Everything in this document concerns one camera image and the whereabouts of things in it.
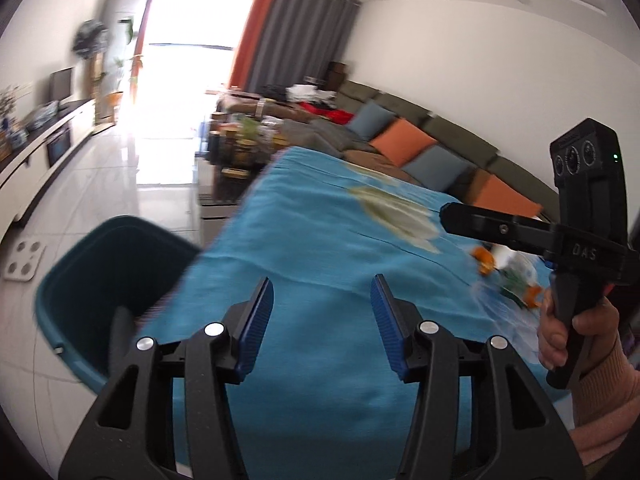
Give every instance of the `gray curtain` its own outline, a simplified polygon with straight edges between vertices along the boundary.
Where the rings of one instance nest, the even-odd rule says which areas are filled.
[[[357,0],[273,0],[245,90],[321,78],[340,60],[359,8]]]

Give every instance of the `hand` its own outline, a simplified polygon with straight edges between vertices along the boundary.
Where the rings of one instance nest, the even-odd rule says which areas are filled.
[[[566,340],[568,330],[554,315],[555,305],[551,290],[545,291],[545,299],[540,310],[540,326],[538,327],[538,357],[540,364],[547,370],[564,366],[567,359]],[[578,314],[572,319],[572,325],[578,334],[593,336],[593,343],[588,357],[584,361],[580,373],[586,373],[598,366],[613,350],[618,340],[618,322],[620,314],[602,298],[598,304]]]

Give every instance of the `camera lens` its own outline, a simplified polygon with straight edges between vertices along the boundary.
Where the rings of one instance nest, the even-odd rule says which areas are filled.
[[[562,161],[562,157],[560,155],[556,155],[556,160],[554,161],[554,165],[556,167],[556,175],[560,176],[564,173],[564,162]]]
[[[582,158],[587,166],[596,161],[596,148],[590,140],[586,140],[582,145]]]
[[[580,156],[578,155],[578,150],[575,149],[575,146],[572,146],[568,150],[566,150],[564,161],[566,163],[566,168],[569,170],[569,173],[577,173],[578,168],[580,168]]]

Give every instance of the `finger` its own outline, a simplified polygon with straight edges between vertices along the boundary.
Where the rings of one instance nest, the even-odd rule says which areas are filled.
[[[544,338],[538,339],[538,349],[545,360],[553,366],[564,366],[567,359],[566,350],[558,350]]]
[[[597,306],[575,316],[572,325],[578,334],[603,335],[617,330],[619,322],[618,310],[603,298]]]
[[[540,316],[540,328],[538,336],[546,339],[554,348],[563,350],[569,331],[564,323],[555,316]]]
[[[547,316],[551,316],[554,310],[554,298],[551,294],[551,289],[548,288],[547,290],[545,290],[545,295],[542,299],[542,313],[546,314]]]
[[[554,369],[554,366],[549,361],[547,361],[540,352],[538,353],[538,359],[540,361],[540,364],[543,365],[543,367],[545,367],[547,370]]]

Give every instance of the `doorway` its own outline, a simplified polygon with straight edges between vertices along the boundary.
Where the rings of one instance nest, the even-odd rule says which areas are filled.
[[[215,108],[253,0],[153,0],[138,76],[138,136],[194,139]]]

